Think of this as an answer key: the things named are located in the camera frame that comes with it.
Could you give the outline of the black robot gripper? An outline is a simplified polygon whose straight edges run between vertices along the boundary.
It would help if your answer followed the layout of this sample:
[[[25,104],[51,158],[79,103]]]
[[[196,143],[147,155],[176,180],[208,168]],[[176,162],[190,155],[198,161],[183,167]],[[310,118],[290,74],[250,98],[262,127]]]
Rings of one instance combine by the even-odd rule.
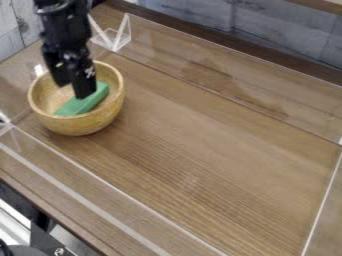
[[[33,7],[43,24],[42,52],[54,81],[59,87],[71,83],[75,97],[84,99],[96,91],[96,70],[87,48],[92,35],[88,0],[33,0]]]

